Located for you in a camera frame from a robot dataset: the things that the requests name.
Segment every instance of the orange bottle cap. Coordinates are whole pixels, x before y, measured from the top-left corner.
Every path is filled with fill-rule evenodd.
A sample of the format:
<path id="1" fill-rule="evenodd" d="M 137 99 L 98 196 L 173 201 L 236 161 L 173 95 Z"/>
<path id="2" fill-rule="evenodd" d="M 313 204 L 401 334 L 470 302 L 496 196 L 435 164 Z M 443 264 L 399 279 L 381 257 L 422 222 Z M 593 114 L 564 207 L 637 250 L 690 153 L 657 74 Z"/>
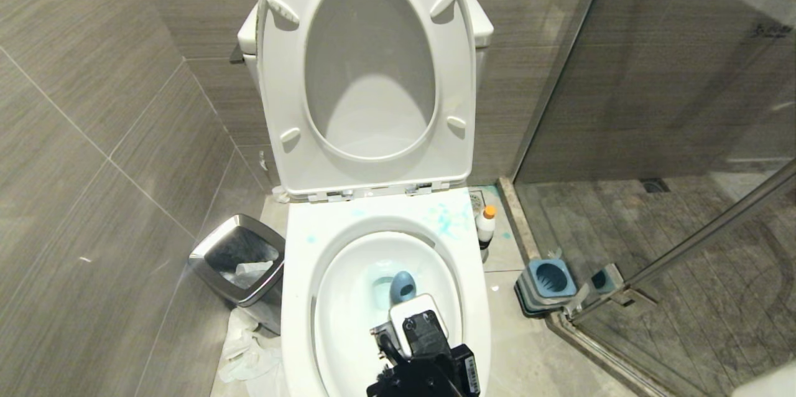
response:
<path id="1" fill-rule="evenodd" d="M 488 220 L 490 220 L 492 218 L 495 218 L 495 212 L 496 211 L 497 210 L 495 210 L 495 206 L 484 207 L 484 218 L 486 218 Z"/>

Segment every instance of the toilet bowl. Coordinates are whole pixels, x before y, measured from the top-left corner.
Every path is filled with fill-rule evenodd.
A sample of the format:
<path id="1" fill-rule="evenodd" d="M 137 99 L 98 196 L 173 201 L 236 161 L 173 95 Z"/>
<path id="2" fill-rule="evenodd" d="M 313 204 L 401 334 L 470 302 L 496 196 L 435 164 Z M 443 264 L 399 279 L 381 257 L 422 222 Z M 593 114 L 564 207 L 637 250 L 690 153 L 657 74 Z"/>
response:
<path id="1" fill-rule="evenodd" d="M 476 45 L 492 34 L 477 1 L 259 0 L 241 33 L 293 198 L 282 287 L 290 394 L 364 395 L 387 364 L 370 329 L 389 320 L 390 281 L 406 271 L 433 297 L 450 346 L 474 352 L 486 395 L 489 308 L 461 186 L 485 54 Z"/>

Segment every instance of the barcode label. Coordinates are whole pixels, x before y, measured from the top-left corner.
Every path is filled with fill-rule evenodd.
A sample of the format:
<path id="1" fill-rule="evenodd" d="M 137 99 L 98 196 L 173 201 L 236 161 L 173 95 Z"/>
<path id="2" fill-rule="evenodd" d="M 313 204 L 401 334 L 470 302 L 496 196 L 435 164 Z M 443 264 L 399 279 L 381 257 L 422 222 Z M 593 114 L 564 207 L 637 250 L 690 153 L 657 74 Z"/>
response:
<path id="1" fill-rule="evenodd" d="M 470 386 L 470 394 L 481 394 L 481 387 L 478 385 L 478 372 L 475 370 L 475 357 L 464 360 L 464 368 L 467 371 L 467 383 Z"/>

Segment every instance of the toilet tank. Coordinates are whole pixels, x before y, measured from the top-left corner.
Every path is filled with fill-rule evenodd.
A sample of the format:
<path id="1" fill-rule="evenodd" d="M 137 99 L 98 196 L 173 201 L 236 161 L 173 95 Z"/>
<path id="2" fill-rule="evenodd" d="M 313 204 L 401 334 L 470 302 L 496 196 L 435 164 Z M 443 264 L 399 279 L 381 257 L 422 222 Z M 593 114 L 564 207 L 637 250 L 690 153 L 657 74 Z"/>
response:
<path id="1" fill-rule="evenodd" d="M 486 51 L 489 43 L 492 42 L 494 26 L 486 16 L 486 12 L 481 8 L 478 0 L 467 0 L 467 8 L 470 10 L 470 23 L 473 26 L 473 36 L 475 39 L 475 82 L 476 87 L 481 88 L 481 81 L 484 77 L 484 67 L 486 66 Z M 257 79 L 257 5 L 251 9 L 246 22 L 238 31 L 238 43 L 244 54 L 244 63 L 248 68 L 251 79 L 259 91 L 259 80 Z"/>

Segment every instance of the cleaning bottle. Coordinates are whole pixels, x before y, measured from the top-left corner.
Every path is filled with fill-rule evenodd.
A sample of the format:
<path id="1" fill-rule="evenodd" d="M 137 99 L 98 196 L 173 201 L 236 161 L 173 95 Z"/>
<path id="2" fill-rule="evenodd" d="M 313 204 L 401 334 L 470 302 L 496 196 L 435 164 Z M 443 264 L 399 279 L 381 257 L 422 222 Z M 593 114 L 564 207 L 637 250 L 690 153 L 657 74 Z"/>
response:
<path id="1" fill-rule="evenodd" d="M 489 256 L 489 242 L 495 233 L 495 206 L 484 207 L 475 217 L 475 229 L 478 232 L 478 244 L 481 247 L 481 261 Z"/>

